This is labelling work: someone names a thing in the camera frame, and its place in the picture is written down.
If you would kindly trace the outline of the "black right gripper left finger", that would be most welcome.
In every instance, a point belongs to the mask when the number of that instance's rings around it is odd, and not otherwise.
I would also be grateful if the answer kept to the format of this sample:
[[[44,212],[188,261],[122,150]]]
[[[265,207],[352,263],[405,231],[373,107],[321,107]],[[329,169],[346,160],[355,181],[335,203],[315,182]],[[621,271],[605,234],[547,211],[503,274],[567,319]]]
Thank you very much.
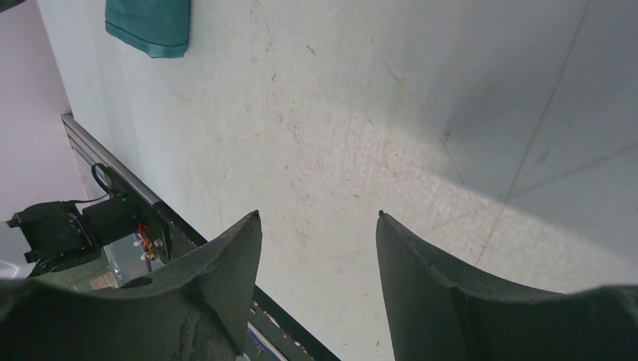
[[[3,360],[234,360],[262,246],[252,211],[212,241],[116,289],[1,282]]]

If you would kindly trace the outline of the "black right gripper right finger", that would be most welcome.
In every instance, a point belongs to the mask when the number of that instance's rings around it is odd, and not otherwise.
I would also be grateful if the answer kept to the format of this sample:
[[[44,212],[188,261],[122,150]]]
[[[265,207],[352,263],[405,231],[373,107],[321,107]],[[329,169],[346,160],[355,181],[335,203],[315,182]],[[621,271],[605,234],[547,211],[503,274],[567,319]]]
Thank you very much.
[[[554,293],[489,274],[387,213],[378,266],[397,360],[635,360],[637,288]]]

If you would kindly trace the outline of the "teal cloth napkin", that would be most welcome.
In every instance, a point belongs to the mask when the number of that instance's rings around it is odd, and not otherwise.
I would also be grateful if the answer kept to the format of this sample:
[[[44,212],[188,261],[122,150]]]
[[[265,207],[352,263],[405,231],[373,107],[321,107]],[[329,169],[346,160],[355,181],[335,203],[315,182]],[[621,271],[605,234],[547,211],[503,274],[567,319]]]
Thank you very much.
[[[152,59],[182,58],[191,10],[190,0],[107,0],[105,30]]]

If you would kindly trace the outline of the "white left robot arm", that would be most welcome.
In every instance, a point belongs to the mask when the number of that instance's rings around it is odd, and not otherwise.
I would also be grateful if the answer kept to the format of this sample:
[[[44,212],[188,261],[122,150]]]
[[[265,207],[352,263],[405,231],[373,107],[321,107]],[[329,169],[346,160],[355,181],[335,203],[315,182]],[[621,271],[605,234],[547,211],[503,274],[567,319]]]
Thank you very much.
[[[60,272],[98,259],[102,248],[138,235],[145,253],[163,262],[171,259],[169,226],[143,198],[115,192],[109,199],[79,210],[79,201],[38,203],[15,213],[5,224],[18,228],[31,250],[31,278]]]

